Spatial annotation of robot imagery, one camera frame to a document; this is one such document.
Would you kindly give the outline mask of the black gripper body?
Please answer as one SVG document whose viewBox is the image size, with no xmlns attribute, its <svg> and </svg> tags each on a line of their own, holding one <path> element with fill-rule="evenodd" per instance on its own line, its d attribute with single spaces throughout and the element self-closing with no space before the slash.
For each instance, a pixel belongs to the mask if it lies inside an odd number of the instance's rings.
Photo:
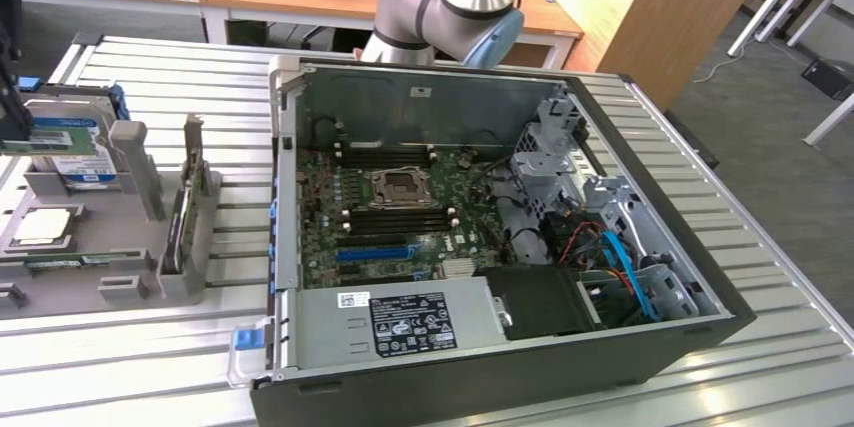
<svg viewBox="0 0 854 427">
<path fill-rule="evenodd" d="M 18 93 L 18 73 L 23 23 L 23 0 L 2 0 L 2 78 L 8 90 Z"/>
</svg>

